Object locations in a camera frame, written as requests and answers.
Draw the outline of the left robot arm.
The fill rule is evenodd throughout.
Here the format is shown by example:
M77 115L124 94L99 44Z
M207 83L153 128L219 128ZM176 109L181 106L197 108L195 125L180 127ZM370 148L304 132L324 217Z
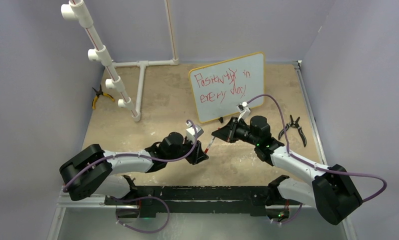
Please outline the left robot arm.
M117 197L129 205L136 200L137 191L125 173L153 173L164 169L167 163L183 159L197 165L209 156L199 140L178 132L171 132L138 152L111 152L97 143L91 144L59 168L64 181L62 190L72 201L97 194Z

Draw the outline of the red-capped white marker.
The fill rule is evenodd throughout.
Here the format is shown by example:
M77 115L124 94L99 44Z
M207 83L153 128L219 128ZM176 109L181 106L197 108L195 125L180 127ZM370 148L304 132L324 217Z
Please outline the red-capped white marker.
M210 148L211 148L211 146L212 146L214 140L215 140L215 137L213 137L213 138L210 140L210 142L209 142L209 144L207 145L206 149L210 149Z

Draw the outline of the yellow-framed whiteboard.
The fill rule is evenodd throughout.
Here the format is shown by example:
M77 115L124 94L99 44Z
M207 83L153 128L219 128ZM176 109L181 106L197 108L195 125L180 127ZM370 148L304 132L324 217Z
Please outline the yellow-framed whiteboard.
M265 60L263 52L255 52L190 70L199 122L235 114L238 104L264 94Z

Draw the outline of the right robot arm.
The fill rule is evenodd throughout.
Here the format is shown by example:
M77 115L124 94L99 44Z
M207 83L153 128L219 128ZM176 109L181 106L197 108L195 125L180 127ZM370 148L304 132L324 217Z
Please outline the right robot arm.
M328 223L337 225L364 202L344 167L295 157L272 136L271 126L264 116L253 116L249 124L232 117L211 135L227 143L242 141L251 144L261 161L300 179L296 181L284 176L280 181L274 181L274 186L268 190L268 197L273 203L297 201L315 208Z

